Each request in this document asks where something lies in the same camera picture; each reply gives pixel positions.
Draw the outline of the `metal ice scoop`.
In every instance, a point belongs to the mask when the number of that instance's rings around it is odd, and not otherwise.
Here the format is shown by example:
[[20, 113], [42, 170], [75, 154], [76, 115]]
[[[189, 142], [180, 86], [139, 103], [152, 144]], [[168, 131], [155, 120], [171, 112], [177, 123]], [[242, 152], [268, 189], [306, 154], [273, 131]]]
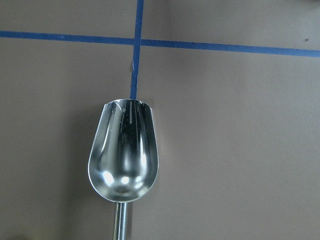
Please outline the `metal ice scoop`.
[[145, 196], [159, 168], [152, 108], [136, 99], [104, 105], [88, 160], [88, 178], [102, 198], [115, 203], [113, 239], [127, 236], [128, 204]]

